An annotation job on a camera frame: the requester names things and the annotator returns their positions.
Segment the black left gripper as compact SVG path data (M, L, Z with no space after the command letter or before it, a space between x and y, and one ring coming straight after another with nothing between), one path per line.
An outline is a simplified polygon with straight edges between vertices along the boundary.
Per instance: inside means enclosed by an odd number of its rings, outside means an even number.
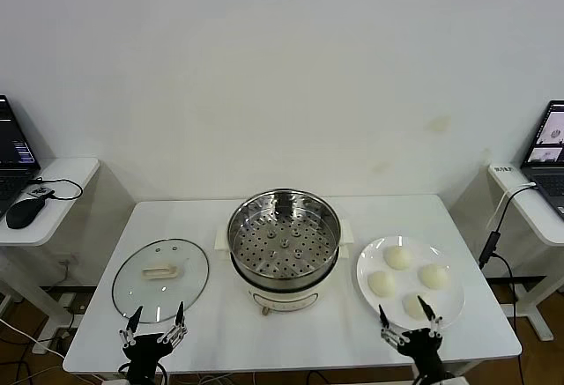
M121 365L121 371L127 369L125 379L129 384L155 384L157 371L162 375L163 384L168 384L168 373L160 364L160 360L171 354L188 333L184 303L180 302L173 326L163 335L147 334L135 337L142 311L143 307L139 306L129 318L125 329L118 331L122 340L122 351L129 360Z

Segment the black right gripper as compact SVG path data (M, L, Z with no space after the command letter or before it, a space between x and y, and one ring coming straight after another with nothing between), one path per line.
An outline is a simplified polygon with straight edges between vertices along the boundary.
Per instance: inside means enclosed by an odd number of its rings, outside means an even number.
M432 306L420 295L417 296L419 304L430 322L430 329L415 329L405 332L396 332L379 306L381 338L401 355L413 360L417 368L417 376L413 384L438 384L445 380L445 367L439 357L438 350L442 344L442 321L437 316Z

